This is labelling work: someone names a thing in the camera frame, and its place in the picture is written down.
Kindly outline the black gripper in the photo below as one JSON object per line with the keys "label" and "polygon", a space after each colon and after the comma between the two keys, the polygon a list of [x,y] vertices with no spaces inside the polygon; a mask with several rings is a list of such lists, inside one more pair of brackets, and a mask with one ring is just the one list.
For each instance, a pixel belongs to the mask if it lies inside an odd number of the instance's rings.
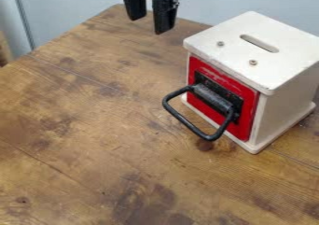
{"label": "black gripper", "polygon": [[[147,14],[146,0],[123,0],[128,18],[135,21]],[[155,33],[158,35],[175,27],[179,0],[152,0]]]}

